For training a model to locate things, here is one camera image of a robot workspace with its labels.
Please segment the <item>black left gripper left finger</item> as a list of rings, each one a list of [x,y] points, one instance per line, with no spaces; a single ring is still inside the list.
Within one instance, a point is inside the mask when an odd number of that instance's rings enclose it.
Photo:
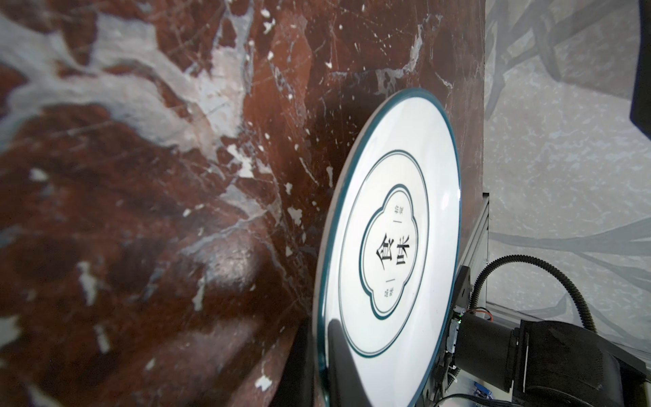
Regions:
[[[298,327],[281,381],[270,406],[312,407],[315,404],[315,351],[311,320]]]

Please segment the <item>white plate green rim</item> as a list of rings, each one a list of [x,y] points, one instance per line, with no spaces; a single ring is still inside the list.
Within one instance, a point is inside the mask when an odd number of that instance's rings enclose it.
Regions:
[[[413,406],[444,346],[459,264],[454,132],[429,91],[385,100],[344,162],[324,228],[313,303],[315,370],[327,405],[339,327],[370,405]]]

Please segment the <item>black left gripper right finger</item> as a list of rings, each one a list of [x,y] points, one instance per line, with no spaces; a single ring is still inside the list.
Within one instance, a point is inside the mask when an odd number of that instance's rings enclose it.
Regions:
[[[371,406],[339,320],[329,322],[327,340],[330,406]]]

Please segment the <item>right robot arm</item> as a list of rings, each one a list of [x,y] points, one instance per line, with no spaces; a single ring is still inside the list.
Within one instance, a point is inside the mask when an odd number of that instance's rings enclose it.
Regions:
[[[454,364],[510,393],[520,406],[648,406],[646,364],[619,346],[564,322],[509,329],[466,313]]]

